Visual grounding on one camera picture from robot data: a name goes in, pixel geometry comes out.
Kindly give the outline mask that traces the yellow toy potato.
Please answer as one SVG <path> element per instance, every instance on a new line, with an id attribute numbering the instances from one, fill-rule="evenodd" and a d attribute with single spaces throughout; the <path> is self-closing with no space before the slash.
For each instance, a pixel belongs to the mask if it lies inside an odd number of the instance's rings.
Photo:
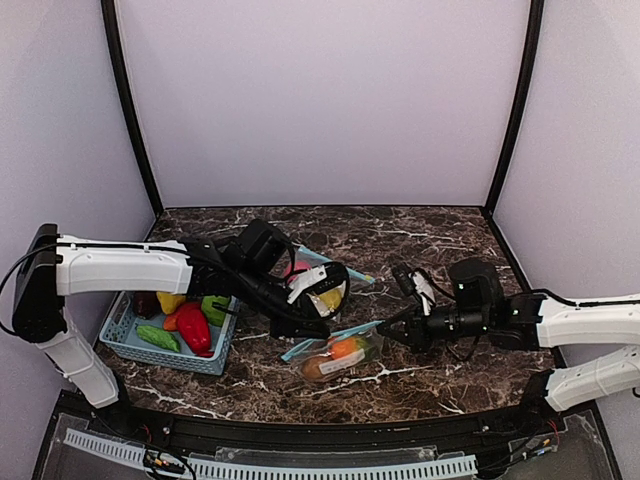
<path id="1" fill-rule="evenodd" d="M 343 293 L 339 288 L 334 288 L 320 294 L 318 298 L 329 311 L 333 312 L 341 305 Z"/>

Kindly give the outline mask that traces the small clear zip bag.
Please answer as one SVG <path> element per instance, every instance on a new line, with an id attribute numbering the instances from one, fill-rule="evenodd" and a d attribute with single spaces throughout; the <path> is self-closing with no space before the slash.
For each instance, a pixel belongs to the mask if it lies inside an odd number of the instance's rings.
<path id="1" fill-rule="evenodd" d="M 336 331 L 326 340 L 304 340 L 280 358 L 303 380 L 328 382 L 379 359 L 383 340 L 377 327 L 381 324 L 372 321 Z"/>

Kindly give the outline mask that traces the brown toy potato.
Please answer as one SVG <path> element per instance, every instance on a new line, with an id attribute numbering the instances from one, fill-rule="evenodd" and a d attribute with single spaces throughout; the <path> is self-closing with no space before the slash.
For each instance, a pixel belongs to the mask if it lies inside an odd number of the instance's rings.
<path id="1" fill-rule="evenodd" d="M 329 356 L 314 356 L 305 360 L 300 368 L 301 375 L 310 382 L 327 381 L 341 369 L 339 363 Z"/>

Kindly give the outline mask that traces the large red toy apple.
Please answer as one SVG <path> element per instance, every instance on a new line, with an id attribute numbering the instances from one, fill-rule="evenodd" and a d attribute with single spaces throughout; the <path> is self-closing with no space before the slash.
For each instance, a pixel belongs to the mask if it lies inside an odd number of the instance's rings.
<path id="1" fill-rule="evenodd" d="M 290 281 L 299 273 L 307 271 L 309 269 L 311 269 L 311 265 L 304 260 L 289 263 L 283 272 L 283 278 L 287 281 Z"/>

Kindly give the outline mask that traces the large clear zip bag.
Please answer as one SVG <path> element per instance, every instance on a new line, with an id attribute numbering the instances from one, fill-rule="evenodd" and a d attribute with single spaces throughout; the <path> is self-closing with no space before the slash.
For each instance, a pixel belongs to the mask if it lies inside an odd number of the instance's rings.
<path id="1" fill-rule="evenodd" d="M 335 317 L 352 290 L 375 283 L 373 276 L 303 246 L 294 249 L 294 263 L 287 266 L 284 277 L 287 303 L 312 319 Z"/>

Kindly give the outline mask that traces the light blue plastic basket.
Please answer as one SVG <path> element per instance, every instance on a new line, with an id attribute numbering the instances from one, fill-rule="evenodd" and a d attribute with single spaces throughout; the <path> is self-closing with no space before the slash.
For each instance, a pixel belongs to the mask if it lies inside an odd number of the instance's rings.
<path id="1" fill-rule="evenodd" d="M 228 309 L 234 314 L 238 311 L 240 302 L 232 297 Z M 236 316 L 226 314 L 221 326 L 210 326 L 211 347 L 213 356 L 210 358 L 195 355 L 182 339 L 179 333 L 172 336 L 180 345 L 180 351 L 163 349 L 142 340 L 137 335 L 139 325 L 150 325 L 161 328 L 166 315 L 160 313 L 150 320 L 143 320 L 134 314 L 133 294 L 120 292 L 115 303 L 111 306 L 106 320 L 100 331 L 99 339 L 113 350 L 119 357 L 163 366 L 177 370 L 221 376 L 225 369 L 228 353 L 235 331 Z"/>

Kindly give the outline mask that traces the orange toy carrot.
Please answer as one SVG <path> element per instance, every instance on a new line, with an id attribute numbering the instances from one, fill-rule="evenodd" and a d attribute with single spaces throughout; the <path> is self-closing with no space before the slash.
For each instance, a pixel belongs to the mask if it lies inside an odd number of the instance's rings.
<path id="1" fill-rule="evenodd" d="M 363 363 L 376 359 L 379 353 L 379 345 L 373 339 L 363 336 L 335 341 L 329 347 L 329 354 L 333 360 L 348 358 Z"/>

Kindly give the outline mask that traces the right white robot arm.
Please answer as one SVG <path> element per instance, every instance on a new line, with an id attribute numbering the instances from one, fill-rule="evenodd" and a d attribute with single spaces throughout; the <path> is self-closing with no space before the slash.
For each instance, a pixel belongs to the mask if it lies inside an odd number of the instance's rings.
<path id="1" fill-rule="evenodd" d="M 639 391 L 639 298 L 636 295 L 570 300 L 547 289 L 506 296 L 496 268 L 479 258 L 448 270 L 452 304 L 438 306 L 438 286 L 425 270 L 405 264 L 393 276 L 416 304 L 381 321 L 380 335 L 414 353 L 436 341 L 487 337 L 514 351 L 553 349 L 574 344 L 617 344 L 619 350 L 584 364 L 532 375 L 520 406 L 552 415 L 578 404 L 630 390 Z"/>

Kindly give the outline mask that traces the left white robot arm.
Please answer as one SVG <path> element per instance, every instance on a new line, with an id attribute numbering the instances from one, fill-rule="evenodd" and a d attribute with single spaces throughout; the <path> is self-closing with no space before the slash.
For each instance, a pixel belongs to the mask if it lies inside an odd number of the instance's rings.
<path id="1" fill-rule="evenodd" d="M 276 277 L 271 271 L 283 255 L 295 255 L 291 241 L 260 219 L 237 236 L 164 242 L 87 240 L 44 224 L 1 281 L 15 282 L 11 323 L 1 329 L 36 345 L 91 406 L 111 407 L 125 402 L 125 389 L 66 318 L 67 297 L 118 291 L 228 295 L 269 318 L 279 336 L 327 337 L 325 322 L 340 309 L 313 299 L 348 287 L 346 268 L 327 261 Z"/>

